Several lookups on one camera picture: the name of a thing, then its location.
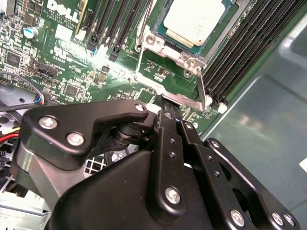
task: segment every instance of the black ram slot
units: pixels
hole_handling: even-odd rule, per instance
[[[276,39],[278,39],[279,34],[281,31],[286,27],[286,25],[289,23],[289,21],[292,19],[292,17],[299,11],[300,7],[304,5],[304,1],[293,1],[291,2],[292,6],[291,8],[286,10],[286,13],[284,16],[282,16],[277,24],[274,24],[270,27],[270,30],[272,31],[273,35],[271,39],[268,39],[265,45],[261,47],[260,50],[258,50],[258,54],[251,56],[251,60],[246,63],[246,66],[242,68],[238,73],[236,73],[237,77],[233,79],[233,81],[223,90],[224,97],[227,97],[231,91],[237,86],[237,84],[245,77],[245,75],[248,73],[248,71],[253,67],[253,65],[258,61],[258,58],[260,58],[263,53],[271,46],[271,43],[274,42]]]
[[[238,30],[235,32],[233,37],[228,41],[227,45],[222,49],[219,55],[216,57],[215,61],[208,67],[206,73],[204,74],[204,86],[205,88],[211,83],[215,77],[215,72],[221,68],[229,56],[232,54],[233,50],[236,48],[237,44],[240,43],[242,37],[247,33],[247,30],[251,27],[253,21],[255,21],[259,14],[266,8],[268,2],[257,2],[251,12],[247,15],[246,19],[241,22]]]
[[[204,74],[205,90],[217,102],[226,101],[226,97],[278,38],[305,1],[280,0],[268,3],[270,0],[262,1],[261,6],[254,6],[256,11],[261,9],[260,13],[249,14],[242,21],[236,36],[228,41]]]
[[[95,23],[97,21],[98,13],[99,13],[100,7],[102,5],[102,2],[103,2],[103,0],[98,0],[97,4],[95,5],[95,8],[94,8],[93,13],[92,13],[91,21],[90,21],[88,30],[86,32],[86,35],[89,35],[92,32],[92,30],[94,29],[94,26],[95,26]]]
[[[244,48],[250,45],[253,42],[253,39],[256,37],[257,32],[262,28],[264,23],[270,17],[270,13],[274,11],[275,7],[279,4],[278,1],[273,2],[272,4],[267,4],[265,8],[262,8],[262,11],[254,21],[250,21],[248,29],[244,32],[244,35],[241,36],[240,42],[236,44],[235,48],[231,52],[228,52],[228,55],[224,58],[222,66],[218,70],[214,71],[213,80],[210,84],[207,85],[207,88],[215,91],[215,88],[220,85],[220,83],[227,81],[225,79],[225,74],[235,64],[235,59],[238,59]]]
[[[119,51],[122,49],[122,46],[125,44],[126,38],[128,36],[129,30],[131,29],[132,23],[134,22],[136,15],[138,14],[141,5],[143,3],[143,0],[133,0],[133,7],[132,7],[132,11],[129,15],[129,17],[126,20],[126,24],[124,25],[124,29],[121,32],[121,35],[118,39],[118,41],[116,42],[112,54],[110,56],[110,60],[112,61],[116,61]]]
[[[227,70],[220,73],[220,76],[222,76],[221,79],[212,88],[214,93],[220,94],[221,90],[223,90],[226,85],[232,81],[234,78],[234,72],[237,70],[237,67],[241,67],[243,65],[246,60],[246,55],[249,56],[250,53],[255,52],[255,47],[258,45],[258,43],[262,43],[263,40],[269,36],[268,31],[265,29],[270,27],[270,22],[275,22],[276,19],[279,19],[280,16],[284,14],[283,9],[287,9],[289,5],[289,2],[283,1],[281,4],[278,4],[276,8],[271,8],[270,14],[266,14],[266,17],[261,16],[261,18],[264,20],[260,21],[260,24],[257,25],[257,27],[260,26],[260,28],[255,33],[251,34],[251,36],[247,39],[247,44],[238,49],[238,52],[235,54],[235,60],[229,62],[231,66]]]
[[[116,3],[116,0],[111,0],[111,1],[108,0],[108,3],[106,5],[106,10],[104,11],[102,15],[100,24],[96,30],[98,36],[101,36],[104,34],[107,22],[111,16],[112,10],[114,9],[115,3]]]
[[[96,25],[95,31],[92,34],[90,41],[87,44],[87,49],[93,51],[95,53],[97,51],[97,46],[99,44],[99,40],[104,34],[104,30],[110,18],[111,12],[114,8],[116,0],[107,0],[106,7],[102,13],[102,17]]]
[[[120,2],[119,10],[116,14],[116,17],[115,17],[115,20],[112,24],[112,27],[111,27],[111,29],[108,30],[106,36],[101,41],[101,43],[104,44],[105,46],[107,46],[106,40],[108,38],[109,38],[109,44],[111,44],[113,42],[113,40],[115,39],[116,34],[118,34],[118,29],[119,29],[120,23],[122,22],[122,20],[124,18],[125,10],[128,7],[128,3],[129,3],[128,0],[122,0]]]

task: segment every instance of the red wire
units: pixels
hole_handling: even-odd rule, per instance
[[[5,137],[0,138],[0,142],[6,141],[6,140],[11,139],[11,138],[17,138],[18,136],[19,136],[19,134],[17,134],[17,133],[10,134],[10,135],[7,135]]]

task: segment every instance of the yellow wire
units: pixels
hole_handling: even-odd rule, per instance
[[[19,130],[20,130],[20,127],[19,127],[19,128],[15,128],[15,129],[12,129],[12,130],[10,130],[9,132],[3,133],[2,135],[7,135],[7,134],[9,134],[9,133],[14,133],[14,132],[17,132],[17,131],[19,131]]]

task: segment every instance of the black plastic bracket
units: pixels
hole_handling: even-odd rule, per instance
[[[218,140],[209,138],[204,145],[214,151],[227,175],[228,184],[258,229],[300,229],[295,217]]]
[[[195,128],[181,121],[184,152],[196,170],[200,189],[208,209],[212,225],[216,229],[256,229],[253,223],[243,215],[233,191],[230,189],[222,168],[211,149],[202,145]],[[241,226],[234,223],[231,211],[236,210],[243,218]]]
[[[160,223],[173,224],[188,207],[182,140],[177,135],[175,114],[161,110],[154,127],[147,208]]]
[[[75,170],[82,167],[95,148],[96,134],[100,134],[100,142],[104,143],[113,127],[127,122],[143,122],[147,116],[145,106],[136,100],[35,108],[24,114],[20,138],[27,149],[56,167]],[[57,126],[43,128],[39,124],[43,117],[55,119]],[[80,134],[84,143],[71,145],[67,141],[69,133]]]

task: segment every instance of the black cable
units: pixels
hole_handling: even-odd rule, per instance
[[[6,103],[0,100],[0,107],[8,107]],[[21,121],[23,120],[23,116],[21,116],[16,111],[7,112],[9,115],[11,115],[16,121],[18,121],[19,124],[21,124]]]
[[[42,105],[38,103],[30,103],[30,104],[5,106],[5,107],[0,107],[0,112],[11,112],[11,111],[22,110],[22,109],[33,109],[37,107],[42,107]]]
[[[37,92],[39,96],[44,97],[43,93],[35,85],[33,85],[29,80],[27,80],[25,77],[17,75],[15,73],[10,73],[8,71],[0,71],[0,75],[4,75],[4,74],[10,75],[12,77],[22,80],[23,82],[27,83],[35,92]]]

